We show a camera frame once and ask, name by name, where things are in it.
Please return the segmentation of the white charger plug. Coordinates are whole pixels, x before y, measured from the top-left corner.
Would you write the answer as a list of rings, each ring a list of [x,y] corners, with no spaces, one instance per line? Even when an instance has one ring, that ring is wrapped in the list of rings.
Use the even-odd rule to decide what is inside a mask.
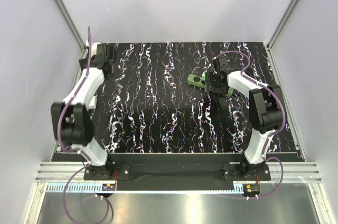
[[[96,109],[96,105],[97,105],[97,97],[94,96],[92,97],[89,105],[88,105],[88,109]]]

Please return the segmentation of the green power strip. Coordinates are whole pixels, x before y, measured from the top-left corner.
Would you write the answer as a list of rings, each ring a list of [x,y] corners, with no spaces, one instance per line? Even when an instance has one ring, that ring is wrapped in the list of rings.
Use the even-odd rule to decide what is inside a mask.
[[[231,97],[237,93],[236,90],[227,85],[224,75],[214,72],[205,72],[205,84],[201,82],[201,76],[189,74],[187,84],[198,87],[207,94]]]

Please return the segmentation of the green charger plug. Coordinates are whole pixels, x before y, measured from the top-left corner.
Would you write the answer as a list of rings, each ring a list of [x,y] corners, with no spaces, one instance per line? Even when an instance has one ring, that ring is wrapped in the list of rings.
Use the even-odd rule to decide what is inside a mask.
[[[203,72],[202,76],[201,76],[201,82],[203,84],[205,84],[205,72]]]

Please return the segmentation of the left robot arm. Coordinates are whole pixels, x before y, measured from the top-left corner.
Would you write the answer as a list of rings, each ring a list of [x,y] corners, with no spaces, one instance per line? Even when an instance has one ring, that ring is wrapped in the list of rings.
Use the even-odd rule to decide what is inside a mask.
[[[112,75],[116,51],[109,43],[90,44],[86,51],[86,58],[79,60],[79,81],[61,102],[51,105],[53,132],[62,150],[78,153],[88,163],[86,171],[107,180],[114,175],[114,165],[94,137],[90,103],[105,78]]]

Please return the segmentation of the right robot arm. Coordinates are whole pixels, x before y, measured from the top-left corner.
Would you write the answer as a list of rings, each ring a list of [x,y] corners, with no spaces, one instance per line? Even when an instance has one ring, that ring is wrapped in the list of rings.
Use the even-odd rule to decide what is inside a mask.
[[[213,67],[205,74],[205,92],[226,94],[233,89],[244,95],[249,101],[252,127],[249,145],[240,164],[232,170],[225,170],[225,173],[234,178],[254,179],[264,171],[267,147],[272,137],[285,126],[287,116],[281,87],[255,80],[244,70],[231,67],[225,57],[214,58]]]

